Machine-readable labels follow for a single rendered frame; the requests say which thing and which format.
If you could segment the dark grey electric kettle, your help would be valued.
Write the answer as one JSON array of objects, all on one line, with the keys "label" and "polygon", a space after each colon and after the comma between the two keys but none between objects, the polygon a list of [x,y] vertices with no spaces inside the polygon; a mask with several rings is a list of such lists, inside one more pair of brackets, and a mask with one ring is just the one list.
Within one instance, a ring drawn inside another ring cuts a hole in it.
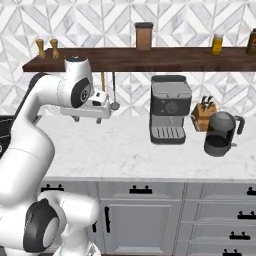
[{"label": "dark grey electric kettle", "polygon": [[234,133],[241,135],[245,120],[228,112],[214,113],[209,120],[204,151],[213,157],[223,157],[231,148]]}]

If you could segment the hanging metal ladle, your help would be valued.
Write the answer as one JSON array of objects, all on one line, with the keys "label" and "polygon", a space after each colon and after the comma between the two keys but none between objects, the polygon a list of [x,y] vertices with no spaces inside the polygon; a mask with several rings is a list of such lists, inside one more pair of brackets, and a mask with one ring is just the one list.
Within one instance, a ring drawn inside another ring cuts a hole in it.
[{"label": "hanging metal ladle", "polygon": [[115,73],[112,73],[112,82],[113,82],[113,102],[111,103],[111,109],[116,111],[119,109],[120,104],[116,101],[116,82],[115,82]]}]

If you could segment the wooden knife block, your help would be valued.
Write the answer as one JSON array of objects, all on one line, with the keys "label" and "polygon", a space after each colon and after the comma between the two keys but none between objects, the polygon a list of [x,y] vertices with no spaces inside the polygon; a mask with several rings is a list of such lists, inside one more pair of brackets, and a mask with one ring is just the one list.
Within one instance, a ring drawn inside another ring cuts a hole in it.
[{"label": "wooden knife block", "polygon": [[210,117],[216,112],[217,107],[213,101],[213,96],[204,95],[201,101],[196,104],[190,115],[195,130],[197,132],[206,132]]}]

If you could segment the grey drawer front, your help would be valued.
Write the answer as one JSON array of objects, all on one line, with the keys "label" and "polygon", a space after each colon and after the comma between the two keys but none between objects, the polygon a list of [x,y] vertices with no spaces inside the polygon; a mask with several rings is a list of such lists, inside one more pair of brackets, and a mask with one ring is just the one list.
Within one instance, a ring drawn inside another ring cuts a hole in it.
[{"label": "grey drawer front", "polygon": [[255,202],[189,201],[183,207],[183,221],[236,221],[238,216],[256,215]]},{"label": "grey drawer front", "polygon": [[175,256],[222,256],[223,250],[232,252],[237,249],[243,256],[256,256],[256,244],[250,243],[200,243],[179,241],[176,246]]},{"label": "grey drawer front", "polygon": [[188,183],[184,192],[184,198],[194,200],[256,200],[255,195],[247,195],[249,187],[252,187],[256,191],[256,184]]},{"label": "grey drawer front", "polygon": [[[129,194],[129,189],[136,185],[144,188],[148,185],[153,194]],[[183,194],[183,183],[168,182],[99,182],[99,196],[110,199],[171,199],[179,200]]]},{"label": "grey drawer front", "polygon": [[64,187],[64,192],[72,192],[78,194],[85,194],[87,196],[96,198],[97,189],[95,182],[85,182],[85,181],[43,181],[39,187],[41,192],[41,187],[44,187],[46,184],[50,184],[52,187],[57,187],[59,184],[62,184]]},{"label": "grey drawer front", "polygon": [[[231,232],[241,234],[245,232],[250,240],[230,240]],[[205,241],[256,241],[256,224],[247,223],[209,223],[209,222],[185,222],[182,221],[179,230],[179,240],[205,240]]]}]

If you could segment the dark wooden wall shelf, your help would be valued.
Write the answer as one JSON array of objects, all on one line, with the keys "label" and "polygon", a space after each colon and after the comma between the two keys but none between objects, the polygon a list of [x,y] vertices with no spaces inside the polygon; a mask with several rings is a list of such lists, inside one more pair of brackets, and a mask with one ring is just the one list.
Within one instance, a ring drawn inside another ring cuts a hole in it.
[{"label": "dark wooden wall shelf", "polygon": [[212,55],[209,47],[136,48],[59,48],[45,58],[38,56],[23,65],[24,72],[64,72],[64,58],[87,57],[93,72],[256,72],[256,55],[247,55],[245,47],[224,47]]}]

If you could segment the brown canister with black lid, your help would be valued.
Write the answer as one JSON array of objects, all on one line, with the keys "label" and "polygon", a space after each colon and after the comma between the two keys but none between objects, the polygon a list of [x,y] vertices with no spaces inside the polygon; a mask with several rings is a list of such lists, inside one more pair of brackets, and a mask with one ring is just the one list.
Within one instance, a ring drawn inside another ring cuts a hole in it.
[{"label": "brown canister with black lid", "polygon": [[150,51],[152,45],[152,22],[135,23],[136,49],[139,51]]}]

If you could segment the black stove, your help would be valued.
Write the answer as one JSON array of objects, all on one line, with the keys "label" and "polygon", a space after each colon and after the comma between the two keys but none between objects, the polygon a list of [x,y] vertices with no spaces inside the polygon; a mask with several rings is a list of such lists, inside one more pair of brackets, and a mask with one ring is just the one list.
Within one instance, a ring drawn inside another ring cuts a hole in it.
[{"label": "black stove", "polygon": [[0,115],[0,158],[7,150],[11,141],[11,126],[13,115]]}]

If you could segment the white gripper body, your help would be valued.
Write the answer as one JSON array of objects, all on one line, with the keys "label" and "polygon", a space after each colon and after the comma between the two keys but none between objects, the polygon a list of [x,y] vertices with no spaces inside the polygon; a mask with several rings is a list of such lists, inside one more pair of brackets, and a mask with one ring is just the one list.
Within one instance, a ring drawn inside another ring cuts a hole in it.
[{"label": "white gripper body", "polygon": [[111,116],[110,103],[106,102],[102,106],[88,106],[84,104],[80,108],[65,108],[61,107],[60,112],[63,115],[68,115],[71,117],[90,117],[90,118],[101,118],[109,119]]}]

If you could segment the yellow jar with white lid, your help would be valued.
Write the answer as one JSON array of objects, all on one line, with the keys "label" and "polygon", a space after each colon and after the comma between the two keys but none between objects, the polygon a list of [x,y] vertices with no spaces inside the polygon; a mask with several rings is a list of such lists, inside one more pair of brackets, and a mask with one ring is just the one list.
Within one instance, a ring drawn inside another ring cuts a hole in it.
[{"label": "yellow jar with white lid", "polygon": [[215,34],[212,40],[211,54],[219,55],[222,51],[223,35]]}]

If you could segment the grey coffee machine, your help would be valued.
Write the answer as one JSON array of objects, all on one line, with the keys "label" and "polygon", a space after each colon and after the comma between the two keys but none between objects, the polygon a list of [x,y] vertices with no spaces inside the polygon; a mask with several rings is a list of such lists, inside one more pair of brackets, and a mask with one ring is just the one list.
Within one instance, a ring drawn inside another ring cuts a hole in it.
[{"label": "grey coffee machine", "polygon": [[186,139],[184,118],[190,112],[192,91],[183,75],[151,78],[149,132],[152,143],[178,145]]}]

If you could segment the brown bottle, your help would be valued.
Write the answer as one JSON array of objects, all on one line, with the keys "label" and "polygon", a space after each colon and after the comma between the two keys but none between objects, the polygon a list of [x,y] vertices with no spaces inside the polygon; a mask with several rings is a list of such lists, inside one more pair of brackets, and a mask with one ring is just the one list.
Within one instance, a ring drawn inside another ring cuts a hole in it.
[{"label": "brown bottle", "polygon": [[246,47],[246,53],[248,55],[256,54],[256,28],[250,33],[249,41]]}]

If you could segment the grey cupboard door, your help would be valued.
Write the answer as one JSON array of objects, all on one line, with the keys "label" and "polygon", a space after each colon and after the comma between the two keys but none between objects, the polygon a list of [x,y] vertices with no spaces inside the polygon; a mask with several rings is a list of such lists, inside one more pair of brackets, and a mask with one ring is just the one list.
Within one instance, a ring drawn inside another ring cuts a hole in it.
[{"label": "grey cupboard door", "polygon": [[[97,232],[92,231],[92,225],[97,221]],[[89,240],[93,243],[93,256],[104,254],[103,233],[101,227],[100,206],[96,199],[91,199],[89,203],[89,226],[87,228]]]},{"label": "grey cupboard door", "polygon": [[[180,200],[102,199],[105,251],[119,255],[171,255],[181,207]],[[109,207],[110,233],[104,208]]]}]

